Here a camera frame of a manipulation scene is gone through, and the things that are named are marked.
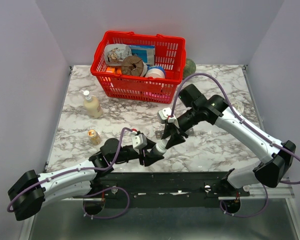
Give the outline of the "white pill bottle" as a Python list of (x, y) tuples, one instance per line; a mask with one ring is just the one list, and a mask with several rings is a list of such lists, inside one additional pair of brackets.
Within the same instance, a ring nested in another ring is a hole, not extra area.
[(166, 149), (167, 143), (168, 143), (168, 140), (166, 140), (166, 139), (159, 140), (154, 145), (154, 147), (151, 149), (150, 154), (163, 156), (167, 152), (167, 149)]

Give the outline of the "grey weekly pill organizer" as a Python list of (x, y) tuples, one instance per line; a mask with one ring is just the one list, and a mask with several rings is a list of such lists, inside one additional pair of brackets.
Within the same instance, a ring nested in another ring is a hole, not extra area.
[[(156, 131), (155, 131), (155, 137), (156, 137), (156, 139), (161, 139), (163, 133), (164, 133), (164, 130), (156, 130)], [(186, 133), (188, 136), (194, 136), (194, 135), (195, 135), (195, 132), (194, 132), (194, 129), (193, 129), (193, 128), (188, 129), (185, 133)]]

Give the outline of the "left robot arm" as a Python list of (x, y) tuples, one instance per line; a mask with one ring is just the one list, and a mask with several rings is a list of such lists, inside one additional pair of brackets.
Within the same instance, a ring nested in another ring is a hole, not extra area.
[(44, 205), (77, 196), (97, 197), (101, 185), (96, 182), (113, 171), (114, 164), (139, 160), (148, 167), (162, 160), (167, 151), (166, 139), (154, 142), (143, 134), (133, 136), (132, 144), (122, 146), (122, 140), (110, 138), (89, 159), (62, 170), (37, 174), (26, 171), (8, 190), (7, 212), (17, 221), (37, 214)]

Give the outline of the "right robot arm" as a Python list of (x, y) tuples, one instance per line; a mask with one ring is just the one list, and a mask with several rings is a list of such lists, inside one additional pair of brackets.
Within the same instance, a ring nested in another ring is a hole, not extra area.
[(169, 107), (157, 114), (165, 125), (162, 140), (166, 149), (184, 143), (186, 131), (206, 121), (234, 136), (259, 159), (254, 164), (227, 172), (220, 183), (220, 191), (224, 195), (231, 196), (243, 186), (258, 183), (269, 188), (277, 187), (293, 162), (292, 156), (287, 153), (296, 150), (292, 141), (282, 142), (267, 135), (237, 110), (230, 108), (222, 96), (215, 94), (207, 99), (193, 84), (185, 87), (178, 96), (188, 108), (184, 114), (175, 117)]

